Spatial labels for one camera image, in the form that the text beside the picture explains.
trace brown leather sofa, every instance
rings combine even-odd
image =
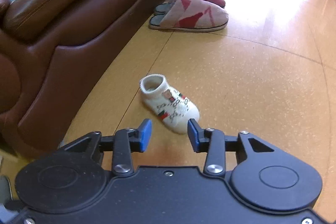
[[[0,0],[5,141],[27,157],[55,150],[96,82],[163,1]]]

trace sock shoe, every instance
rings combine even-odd
[[[197,122],[197,107],[182,93],[169,86],[164,75],[148,75],[140,80],[142,100],[172,131],[187,134],[188,120]]]

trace metal screw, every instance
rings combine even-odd
[[[114,170],[117,172],[117,173],[127,173],[131,170],[131,168],[126,165],[126,164],[117,164],[115,167],[114,167]]]
[[[172,177],[172,176],[174,175],[174,172],[166,171],[166,172],[164,172],[164,174],[165,174],[167,177]]]
[[[217,164],[208,165],[207,170],[209,173],[218,174],[224,170],[224,168]]]
[[[23,220],[24,224],[35,224],[34,219],[32,218],[26,218],[25,220]]]
[[[302,221],[302,224],[313,224],[313,220],[311,218],[305,218]]]

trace blue gripper pad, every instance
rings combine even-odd
[[[152,135],[152,121],[145,119],[138,127],[140,139],[140,152],[145,152]]]
[[[200,151],[200,141],[198,136],[198,130],[196,127],[199,125],[196,123],[194,119],[190,119],[188,121],[188,137],[193,147],[194,152]]]

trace floor tile seam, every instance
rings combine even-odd
[[[336,70],[336,68],[333,68],[333,67],[330,66],[330,65],[326,65],[325,63],[323,63],[323,66],[325,66],[325,67],[328,68],[328,69]]]
[[[149,74],[149,72],[151,71],[151,69],[152,69],[152,67],[154,66],[154,64],[155,64],[156,60],[159,58],[159,56],[160,56],[160,54],[162,53],[163,49],[164,49],[164,48],[165,48],[165,46],[167,45],[167,43],[168,43],[169,39],[170,39],[170,38],[171,38],[171,36],[173,35],[173,32],[170,34],[169,38],[167,39],[167,41],[166,41],[166,42],[165,42],[165,44],[163,45],[162,49],[160,50],[159,54],[158,54],[158,55],[157,55],[157,57],[155,58],[154,62],[152,63],[152,65],[151,65],[151,67],[149,68],[149,70],[148,70],[148,72],[146,73],[146,75],[148,75],[148,74]],[[128,109],[129,109],[130,105],[132,104],[132,102],[133,102],[134,98],[136,97],[136,95],[137,95],[137,93],[138,93],[139,89],[140,89],[140,87],[139,87],[139,88],[136,90],[136,92],[135,92],[135,94],[134,94],[134,96],[133,96],[133,98],[132,98],[131,102],[130,102],[130,103],[129,103],[129,105],[127,106],[127,109],[125,110],[125,112],[124,112],[124,114],[123,114],[122,118],[120,119],[120,121],[119,121],[119,123],[118,123],[118,125],[117,125],[117,127],[115,128],[115,130],[114,130],[114,131],[116,131],[116,130],[118,129],[118,127],[120,126],[120,124],[121,124],[122,120],[124,119],[124,117],[125,117],[125,115],[126,115],[126,113],[127,113]]]
[[[247,39],[243,39],[243,38],[231,37],[231,36],[229,36],[229,35],[222,35],[222,34],[218,34],[218,33],[210,33],[210,34],[220,35],[220,36],[222,36],[222,37],[230,37],[230,38],[234,38],[234,39],[239,39],[239,40],[243,40],[243,41],[247,41],[247,42],[256,43],[256,44],[263,45],[263,46],[266,46],[266,47],[274,48],[274,49],[276,49],[276,50],[280,50],[280,51],[283,51],[283,52],[287,52],[287,53],[290,53],[290,54],[294,54],[294,55],[296,55],[296,56],[298,56],[298,57],[302,57],[302,58],[307,59],[307,60],[309,60],[309,61],[312,61],[312,62],[314,62],[314,63],[316,63],[316,64],[322,65],[321,62],[316,61],[316,60],[314,60],[314,59],[311,59],[311,58],[309,58],[309,57],[306,57],[306,56],[303,56],[303,55],[300,55],[300,54],[297,54],[297,53],[295,53],[295,52],[291,52],[291,51],[288,51],[288,50],[284,50],[284,49],[282,49],[282,48],[278,48],[278,47],[275,47],[275,46],[267,45],[267,44],[264,44],[264,43],[261,43],[261,42],[252,41],[252,40],[247,40]]]
[[[330,96],[329,96],[327,77],[326,77],[326,72],[325,72],[325,67],[326,66],[325,66],[325,64],[322,61],[322,57],[321,57],[319,48],[317,47],[317,43],[316,43],[316,39],[315,39],[314,33],[313,33],[312,28],[311,28],[311,26],[310,26],[309,23],[308,23],[308,27],[310,29],[310,33],[311,33],[311,35],[313,37],[313,40],[314,40],[314,43],[315,43],[315,47],[316,47],[317,52],[318,52],[319,57],[320,57],[320,61],[321,61],[321,65],[322,65],[322,71],[323,71],[323,77],[324,77],[324,81],[325,81],[325,90],[327,92],[327,99],[328,99],[328,109],[329,109],[329,143],[328,143],[329,147],[328,147],[328,150],[329,150],[329,154],[328,154],[328,159],[327,159],[327,168],[326,168],[325,174],[324,174],[325,184],[327,184],[328,176],[329,176],[330,162],[331,162],[331,141],[332,141],[332,132],[331,132],[331,119],[332,119],[332,115],[331,115],[331,103],[330,103]],[[322,200],[322,198],[323,198],[324,195],[325,195],[324,191],[322,190],[319,200]],[[318,202],[318,204],[316,206],[316,209],[318,209],[320,207],[320,205],[321,205],[321,202]]]

